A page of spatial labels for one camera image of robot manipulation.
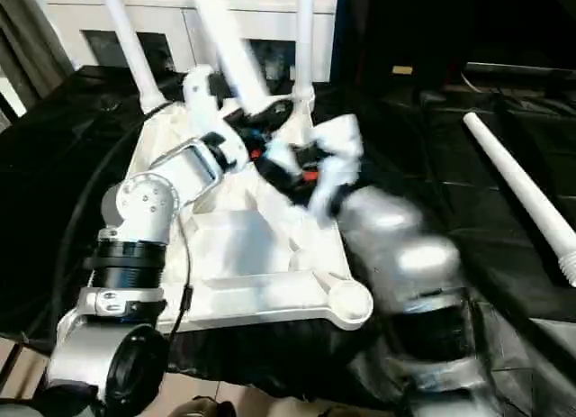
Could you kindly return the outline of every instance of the black fabric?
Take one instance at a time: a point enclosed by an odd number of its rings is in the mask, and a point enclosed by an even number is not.
[[[180,80],[161,79],[172,99],[180,97]],[[0,134],[4,336],[21,339],[25,333],[35,348],[51,350],[50,323],[42,315],[59,238],[86,177],[123,127],[141,116],[135,91],[125,71],[84,68]],[[464,273],[475,284],[486,358],[509,415],[569,415],[570,388],[546,391],[553,371],[510,327],[514,319],[495,312],[498,302],[491,301],[490,290],[514,297],[517,312],[540,320],[539,328],[553,337],[558,325],[569,331],[576,322],[576,291],[567,286],[552,252],[461,120],[465,112],[478,112],[574,226],[575,108],[565,101],[468,93],[425,94],[415,104],[410,94],[384,93],[375,101],[352,89],[318,86],[315,122],[355,113],[364,136],[364,177],[409,197],[425,212],[431,230],[448,234],[471,255],[466,264],[476,267],[470,271],[482,280]],[[80,266],[103,224],[100,199],[122,179],[132,148],[113,163],[94,193],[73,248],[65,307],[74,304],[86,282]],[[370,287],[354,256],[348,258],[355,276]],[[376,307],[359,331],[310,320],[187,332],[175,341],[170,370],[255,385],[277,396],[392,408],[400,401],[401,385],[386,363],[387,330]]]

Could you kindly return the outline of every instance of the white cabinet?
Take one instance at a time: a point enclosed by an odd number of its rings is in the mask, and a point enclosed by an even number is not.
[[[260,41],[296,41],[296,14],[232,10],[242,38]],[[193,53],[198,63],[218,65],[218,60],[204,38],[198,13],[184,10]],[[334,14],[314,14],[312,43],[312,76],[314,81],[328,81],[334,40]]]
[[[203,36],[193,0],[123,1],[147,55],[150,49],[164,52],[166,48],[170,65],[179,72],[198,63],[218,65],[211,44]],[[228,0],[244,38],[280,41],[283,46],[296,40],[296,1]],[[329,80],[336,3],[337,0],[314,1],[315,81]],[[48,0],[48,13],[68,55],[78,65],[116,65],[116,54],[122,59],[103,0]]]
[[[98,37],[93,32],[114,31],[108,9],[104,5],[48,5],[48,12],[70,57],[80,66],[98,65]],[[161,35],[175,70],[185,72],[195,65],[181,9],[128,6],[128,14],[137,32]]]

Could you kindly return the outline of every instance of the silver robot arm segment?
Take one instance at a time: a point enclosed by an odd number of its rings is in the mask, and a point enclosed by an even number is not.
[[[337,221],[389,318],[389,362],[416,391],[411,415],[500,415],[476,354],[454,244],[427,235],[414,205],[370,186],[342,201]]]
[[[137,415],[158,394],[168,344],[156,331],[166,307],[160,277],[170,225],[222,180],[233,161],[208,133],[169,151],[117,194],[123,223],[101,230],[90,283],[58,325],[49,388],[88,385],[106,415]]]

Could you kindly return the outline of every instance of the red component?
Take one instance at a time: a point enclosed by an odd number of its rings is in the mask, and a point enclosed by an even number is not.
[[[302,178],[304,181],[316,181],[318,180],[318,171],[304,171],[302,172]]]
[[[260,151],[260,150],[250,151],[250,159],[251,160],[260,159],[260,156],[262,156],[262,151]]]

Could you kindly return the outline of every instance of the curtain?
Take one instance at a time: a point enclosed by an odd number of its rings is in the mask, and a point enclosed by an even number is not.
[[[74,71],[39,0],[0,0],[0,67],[27,109]]]

